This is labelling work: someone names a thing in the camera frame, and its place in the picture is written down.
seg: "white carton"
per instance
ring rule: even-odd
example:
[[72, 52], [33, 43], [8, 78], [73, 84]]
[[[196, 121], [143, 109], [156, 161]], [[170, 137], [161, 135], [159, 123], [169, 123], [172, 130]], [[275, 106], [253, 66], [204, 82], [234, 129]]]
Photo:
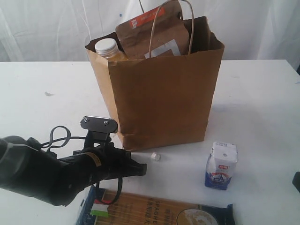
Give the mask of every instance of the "white carton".
[[205, 186], [227, 190], [237, 162], [236, 145], [214, 142], [206, 164]]

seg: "white backdrop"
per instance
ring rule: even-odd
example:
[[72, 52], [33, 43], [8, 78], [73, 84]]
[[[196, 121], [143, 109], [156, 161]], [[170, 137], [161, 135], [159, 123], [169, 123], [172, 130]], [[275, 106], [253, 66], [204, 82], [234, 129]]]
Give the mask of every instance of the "white backdrop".
[[[149, 11], [165, 0], [142, 0]], [[300, 0], [190, 0], [225, 60], [300, 64]], [[181, 4], [184, 18], [188, 6]], [[84, 44], [141, 14], [138, 0], [0, 0], [0, 61], [85, 61]]]

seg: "table surface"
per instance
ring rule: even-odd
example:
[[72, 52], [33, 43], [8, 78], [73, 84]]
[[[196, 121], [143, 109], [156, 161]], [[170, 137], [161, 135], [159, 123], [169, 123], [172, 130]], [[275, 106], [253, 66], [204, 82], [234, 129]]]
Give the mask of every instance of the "table surface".
[[[86, 135], [79, 125], [83, 116], [109, 117], [89, 62], [2, 62], [0, 77], [0, 137], [46, 142], [57, 125]], [[299, 224], [300, 194], [292, 185], [300, 171], [299, 97], [300, 77], [285, 60], [222, 61], [205, 141], [133, 153], [148, 163], [148, 171], [125, 178], [123, 191], [218, 207], [233, 203], [239, 225]], [[116, 136], [113, 140], [120, 147]], [[238, 146], [227, 191], [204, 186], [214, 141]], [[82, 146], [71, 141], [56, 152], [65, 157]], [[161, 161], [151, 161], [154, 151]], [[101, 185], [116, 189], [117, 181]], [[54, 207], [0, 189], [1, 224], [73, 224], [84, 195]]]

